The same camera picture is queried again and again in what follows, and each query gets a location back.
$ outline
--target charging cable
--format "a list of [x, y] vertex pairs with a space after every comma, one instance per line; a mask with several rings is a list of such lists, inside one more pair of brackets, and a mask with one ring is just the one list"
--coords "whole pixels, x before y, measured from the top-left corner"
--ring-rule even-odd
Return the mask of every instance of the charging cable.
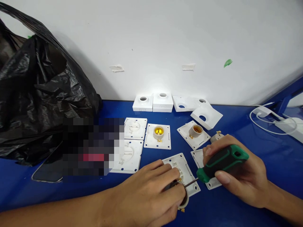
[[[270, 105], [270, 104], [272, 104], [272, 103], [273, 103], [273, 102], [267, 103], [267, 104], [262, 105], [262, 106], [267, 106], [267, 105]], [[252, 113], [253, 113], [253, 111], [254, 111], [255, 109], [253, 109], [253, 110], [250, 112], [249, 118], [251, 119], [251, 121], [252, 121], [256, 126], [258, 126], [259, 128], [263, 129], [264, 131], [267, 131], [267, 132], [270, 132], [270, 133], [273, 133], [273, 134], [276, 134], [276, 135], [289, 135], [289, 134], [292, 134], [293, 132], [295, 132], [295, 131], [297, 130], [297, 128], [298, 128], [298, 123], [297, 123], [292, 117], [287, 116], [286, 114], [283, 114], [284, 116], [288, 117], [289, 119], [291, 119], [291, 120], [294, 122], [295, 128], [294, 128], [291, 132], [288, 132], [288, 133], [276, 133], [276, 132], [269, 131], [269, 130], [267, 130], [267, 129], [261, 127], [260, 125], [258, 125], [258, 124], [252, 119]], [[264, 122], [267, 122], [267, 123], [271, 123], [271, 124], [287, 124], [287, 125], [292, 125], [292, 123], [283, 123], [283, 122], [276, 122], [276, 123], [275, 123], [275, 122], [270, 122], [270, 121], [262, 120], [262, 119], [259, 117], [260, 114], [261, 114], [261, 113], [257, 113], [256, 116], [257, 116], [257, 118], [258, 118], [259, 120], [261, 120], [261, 121], [264, 121]], [[273, 112], [273, 111], [271, 111], [271, 114], [275, 115], [279, 120], [285, 120], [285, 118], [280, 117], [278, 114], [276, 114], [276, 113]]]

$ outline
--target pixelated blur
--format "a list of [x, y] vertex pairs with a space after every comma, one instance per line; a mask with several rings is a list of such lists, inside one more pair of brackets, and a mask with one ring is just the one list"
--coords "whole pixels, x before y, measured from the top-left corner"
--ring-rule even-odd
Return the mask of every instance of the pixelated blur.
[[124, 154], [123, 118], [65, 118], [63, 176], [106, 176]]

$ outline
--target person's left hand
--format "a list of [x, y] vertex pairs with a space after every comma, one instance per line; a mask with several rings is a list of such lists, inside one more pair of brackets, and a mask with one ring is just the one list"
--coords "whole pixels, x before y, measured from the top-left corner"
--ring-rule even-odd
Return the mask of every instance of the person's left hand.
[[132, 175], [122, 184], [100, 192], [99, 226], [162, 226], [176, 218], [185, 197], [182, 184], [164, 191], [179, 179], [177, 168], [155, 161]]

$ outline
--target screwdriver shaft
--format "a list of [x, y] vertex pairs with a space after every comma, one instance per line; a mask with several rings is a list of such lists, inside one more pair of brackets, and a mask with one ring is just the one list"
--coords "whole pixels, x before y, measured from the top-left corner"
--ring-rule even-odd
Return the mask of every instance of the screwdriver shaft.
[[186, 188], [187, 186], [190, 186], [192, 183], [196, 182], [199, 178], [194, 179], [193, 181], [189, 182], [187, 185], [185, 185], [184, 187]]

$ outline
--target plug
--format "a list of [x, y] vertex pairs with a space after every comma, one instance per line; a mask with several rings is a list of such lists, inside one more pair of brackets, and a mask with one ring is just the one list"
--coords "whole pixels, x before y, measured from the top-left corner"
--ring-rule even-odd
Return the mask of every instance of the plug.
[[258, 115], [259, 117], [263, 118], [263, 117], [266, 117], [269, 114], [271, 114], [272, 111], [269, 108], [267, 108], [267, 107], [260, 106], [260, 107], [258, 107], [256, 109], [254, 109], [253, 113], [256, 114], [256, 115]]

